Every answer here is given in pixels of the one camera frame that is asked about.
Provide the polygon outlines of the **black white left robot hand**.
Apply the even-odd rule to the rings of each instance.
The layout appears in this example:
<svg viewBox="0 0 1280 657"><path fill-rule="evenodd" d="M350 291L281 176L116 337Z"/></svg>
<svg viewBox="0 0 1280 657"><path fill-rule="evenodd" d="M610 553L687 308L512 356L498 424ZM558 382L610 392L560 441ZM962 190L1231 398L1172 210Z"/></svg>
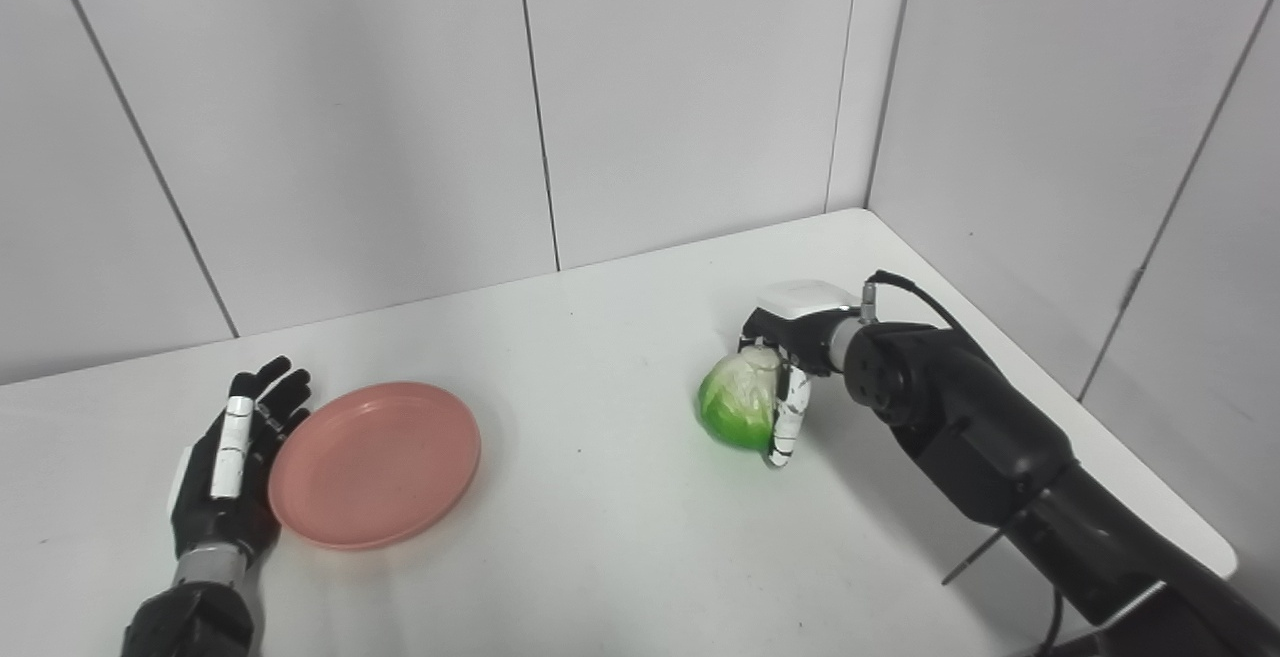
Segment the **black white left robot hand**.
<svg viewBox="0 0 1280 657"><path fill-rule="evenodd" d="M253 401L243 482L236 498L214 498L211 479L224 414L192 446L170 512L175 556L206 543L236 546L252 566L273 547L282 525L269 499L269 480L285 439L308 418L311 374L282 355L256 373L238 373L230 397Z"/></svg>

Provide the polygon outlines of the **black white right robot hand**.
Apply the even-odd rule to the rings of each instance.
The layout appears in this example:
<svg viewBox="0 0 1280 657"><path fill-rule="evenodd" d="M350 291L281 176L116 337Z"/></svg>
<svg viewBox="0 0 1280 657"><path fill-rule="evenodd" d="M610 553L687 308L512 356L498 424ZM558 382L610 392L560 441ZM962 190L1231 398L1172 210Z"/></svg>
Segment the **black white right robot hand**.
<svg viewBox="0 0 1280 657"><path fill-rule="evenodd" d="M845 351L873 307L828 282L768 286L742 325L741 361L748 393L765 409L764 462L774 470L792 458L815 379L844 371Z"/></svg>

